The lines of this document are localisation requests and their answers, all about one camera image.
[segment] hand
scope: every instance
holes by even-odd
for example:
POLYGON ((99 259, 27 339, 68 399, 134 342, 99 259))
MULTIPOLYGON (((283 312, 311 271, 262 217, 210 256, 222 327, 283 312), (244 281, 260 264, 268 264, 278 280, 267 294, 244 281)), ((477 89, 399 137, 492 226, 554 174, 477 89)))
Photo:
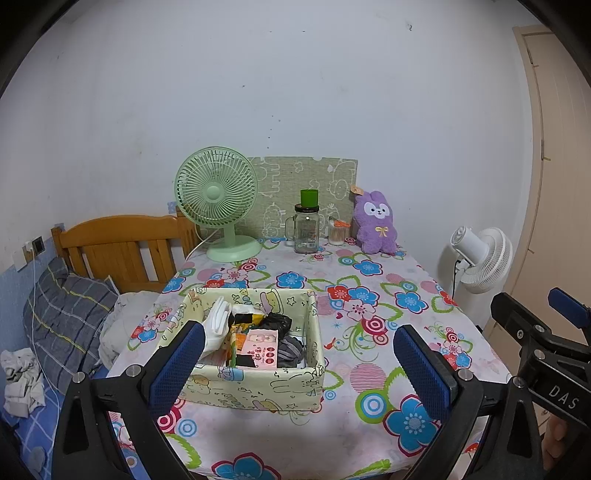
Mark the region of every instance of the hand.
POLYGON ((546 433, 542 440, 542 460, 544 470, 550 470, 564 453, 564 436, 567 423, 565 420, 551 415, 546 423, 546 433))

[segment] screw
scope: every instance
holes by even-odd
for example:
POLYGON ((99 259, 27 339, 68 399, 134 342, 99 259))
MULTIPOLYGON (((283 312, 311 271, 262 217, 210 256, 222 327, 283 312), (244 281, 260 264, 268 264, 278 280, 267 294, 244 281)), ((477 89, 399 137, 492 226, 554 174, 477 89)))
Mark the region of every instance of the screw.
POLYGON ((84 372, 76 372, 72 375, 72 381, 74 383, 80 383, 86 378, 86 374, 84 372))
POLYGON ((467 368, 462 368, 461 370, 458 370, 457 376, 467 382, 472 380, 472 378, 474 378, 474 374, 472 372, 470 372, 467 368))
POLYGON ((137 377, 142 371, 141 366, 139 365, 130 365, 125 369, 125 375, 128 377, 137 377))
POLYGON ((521 378, 521 377, 513 377, 513 384, 517 388, 525 388, 525 387, 527 387, 527 384, 525 383, 525 380, 523 380, 523 378, 521 378))

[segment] pillow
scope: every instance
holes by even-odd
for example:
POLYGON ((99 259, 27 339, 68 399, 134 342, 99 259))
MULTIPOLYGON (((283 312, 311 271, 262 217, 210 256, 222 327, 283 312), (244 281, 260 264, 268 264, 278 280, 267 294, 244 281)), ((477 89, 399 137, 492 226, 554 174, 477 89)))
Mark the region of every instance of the pillow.
POLYGON ((31 290, 22 312, 25 334, 47 380, 64 395, 74 373, 89 374, 100 362, 100 329, 116 301, 109 285, 69 272, 60 257, 31 290))
POLYGON ((140 291, 119 296, 100 333, 99 356, 105 367, 113 367, 115 359, 127 346, 129 337, 159 295, 153 291, 140 291))

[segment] cotton swab container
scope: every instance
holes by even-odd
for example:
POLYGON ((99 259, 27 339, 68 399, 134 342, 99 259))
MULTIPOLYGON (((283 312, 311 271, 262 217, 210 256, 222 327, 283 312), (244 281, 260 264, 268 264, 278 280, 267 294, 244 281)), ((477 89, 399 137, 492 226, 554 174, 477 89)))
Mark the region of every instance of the cotton swab container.
POLYGON ((350 227, 349 223, 342 220, 329 219, 329 243, 331 245, 343 245, 350 227))

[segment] fan stand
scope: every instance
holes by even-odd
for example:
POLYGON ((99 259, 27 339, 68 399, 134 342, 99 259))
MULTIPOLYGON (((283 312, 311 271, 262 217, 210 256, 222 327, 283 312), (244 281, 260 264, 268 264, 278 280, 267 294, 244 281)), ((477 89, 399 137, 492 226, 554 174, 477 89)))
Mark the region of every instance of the fan stand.
POLYGON ((258 255, 262 245, 251 236, 236 235, 234 225, 223 228, 223 237, 207 249, 207 257, 214 262, 239 262, 258 255))

